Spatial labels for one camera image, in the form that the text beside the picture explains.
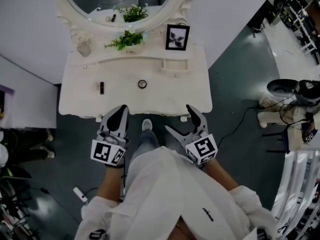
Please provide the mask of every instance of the potted plant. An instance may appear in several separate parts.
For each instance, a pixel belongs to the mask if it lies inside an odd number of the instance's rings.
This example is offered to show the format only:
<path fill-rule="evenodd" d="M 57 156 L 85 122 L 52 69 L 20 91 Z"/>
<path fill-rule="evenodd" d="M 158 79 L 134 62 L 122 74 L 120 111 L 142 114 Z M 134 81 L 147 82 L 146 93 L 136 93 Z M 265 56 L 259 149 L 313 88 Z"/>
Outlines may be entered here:
<path fill-rule="evenodd" d="M 137 55 L 142 53 L 144 41 L 147 35 L 145 33 L 134 33 L 125 30 L 124 34 L 118 39 L 112 40 L 110 44 L 104 45 L 104 48 L 115 47 L 118 51 L 126 55 Z"/>
<path fill-rule="evenodd" d="M 123 14 L 122 18 L 124 22 L 136 22 L 139 20 L 142 20 L 146 17 L 148 17 L 148 14 L 146 14 L 147 10 L 139 5 L 132 5 L 132 7 L 126 7 L 126 8 L 117 8 L 116 9 L 119 13 Z"/>

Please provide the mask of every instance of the white sneaker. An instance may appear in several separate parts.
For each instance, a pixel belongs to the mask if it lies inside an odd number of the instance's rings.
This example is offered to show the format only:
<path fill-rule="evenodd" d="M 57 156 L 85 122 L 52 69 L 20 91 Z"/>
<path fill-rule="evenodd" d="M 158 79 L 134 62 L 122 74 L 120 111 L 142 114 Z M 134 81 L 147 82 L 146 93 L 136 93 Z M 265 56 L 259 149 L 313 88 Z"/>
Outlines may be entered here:
<path fill-rule="evenodd" d="M 54 136 L 52 135 L 51 131 L 49 129 L 45 129 L 46 133 L 48 134 L 48 138 L 46 139 L 49 142 L 53 142 L 54 141 Z"/>
<path fill-rule="evenodd" d="M 48 155 L 47 155 L 48 158 L 55 158 L 55 156 L 56 156 L 55 152 L 49 150 L 47 147 L 45 147 L 45 146 L 40 146 L 40 149 L 41 149 L 41 150 L 44 150 L 45 152 L 48 153 Z"/>
<path fill-rule="evenodd" d="M 268 126 L 268 124 L 266 122 L 260 120 L 259 114 L 260 113 L 258 113 L 256 115 L 256 117 L 258 118 L 259 124 L 260 124 L 261 128 L 266 128 Z"/>
<path fill-rule="evenodd" d="M 142 131 L 144 132 L 145 130 L 152 130 L 152 122 L 148 118 L 142 122 Z"/>

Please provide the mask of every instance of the picture frame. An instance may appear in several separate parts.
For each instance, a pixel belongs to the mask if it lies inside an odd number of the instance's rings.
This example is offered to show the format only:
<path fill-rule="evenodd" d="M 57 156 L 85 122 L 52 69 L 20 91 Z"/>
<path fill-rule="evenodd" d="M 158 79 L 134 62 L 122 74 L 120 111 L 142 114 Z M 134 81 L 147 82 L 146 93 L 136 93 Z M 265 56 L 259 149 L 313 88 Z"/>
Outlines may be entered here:
<path fill-rule="evenodd" d="M 166 50 L 185 51 L 187 48 L 190 26 L 167 25 L 166 29 Z"/>

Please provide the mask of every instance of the oval mirror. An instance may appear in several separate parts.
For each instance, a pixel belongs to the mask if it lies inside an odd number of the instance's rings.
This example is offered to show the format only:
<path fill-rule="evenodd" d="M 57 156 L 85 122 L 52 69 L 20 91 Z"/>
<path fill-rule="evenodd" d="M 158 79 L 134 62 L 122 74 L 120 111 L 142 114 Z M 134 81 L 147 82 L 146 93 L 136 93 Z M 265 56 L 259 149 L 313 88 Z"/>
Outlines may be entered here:
<path fill-rule="evenodd" d="M 167 0 L 68 0 L 90 21 L 109 27 L 132 27 L 154 17 Z"/>

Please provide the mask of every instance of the green plant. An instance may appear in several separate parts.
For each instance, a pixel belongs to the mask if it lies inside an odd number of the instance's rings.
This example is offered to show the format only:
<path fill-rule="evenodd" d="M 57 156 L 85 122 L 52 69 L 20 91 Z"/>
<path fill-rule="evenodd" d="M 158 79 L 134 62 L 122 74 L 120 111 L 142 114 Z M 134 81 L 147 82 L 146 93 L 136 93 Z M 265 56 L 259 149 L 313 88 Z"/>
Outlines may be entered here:
<path fill-rule="evenodd" d="M 116 47 L 118 51 L 123 50 L 126 46 L 134 46 L 142 43 L 144 37 L 142 33 L 130 33 L 125 30 L 124 35 L 121 35 L 118 39 L 112 40 L 110 44 L 104 45 L 107 47 Z"/>
<path fill-rule="evenodd" d="M 127 8 L 117 8 L 119 13 L 123 14 L 123 20 L 125 22 L 136 22 L 148 17 L 147 10 L 139 5 L 134 5 Z"/>

